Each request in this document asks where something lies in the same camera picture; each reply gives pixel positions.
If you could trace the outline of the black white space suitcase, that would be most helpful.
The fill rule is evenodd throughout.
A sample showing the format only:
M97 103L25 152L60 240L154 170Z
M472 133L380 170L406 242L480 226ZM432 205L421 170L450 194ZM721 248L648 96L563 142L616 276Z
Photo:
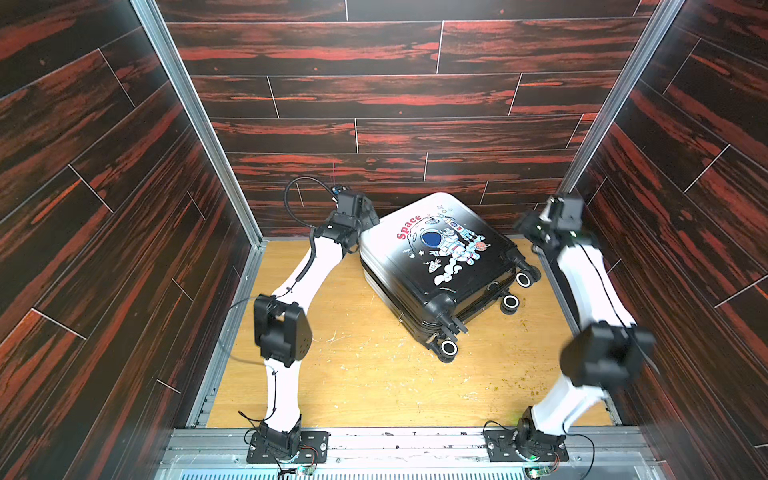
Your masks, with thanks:
M519 308L513 284L541 278L517 245L451 194L428 195L363 232L365 278L409 334L443 363L458 353L458 336L493 303Z

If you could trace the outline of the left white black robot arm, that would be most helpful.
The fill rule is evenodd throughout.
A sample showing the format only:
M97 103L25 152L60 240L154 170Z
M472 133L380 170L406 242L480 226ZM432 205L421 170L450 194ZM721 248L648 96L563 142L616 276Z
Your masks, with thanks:
M298 404L301 362L313 342L308 319L312 300L329 274L359 243L362 232L379 223L363 194L342 194L336 210L309 233L309 249L271 295L256 297L254 341L267 374L267 407L254 434L258 448L287 462L301 450Z

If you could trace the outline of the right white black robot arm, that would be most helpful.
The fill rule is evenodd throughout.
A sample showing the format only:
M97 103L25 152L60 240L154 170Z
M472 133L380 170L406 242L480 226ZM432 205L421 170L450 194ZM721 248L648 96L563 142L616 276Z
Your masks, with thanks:
M583 234L584 202L553 196L520 224L526 239L556 255L578 314L579 332L560 354L561 374L546 397L518 421L515 450L525 461L560 458L568 429L609 390L627 385L650 361L655 337L619 299L592 236Z

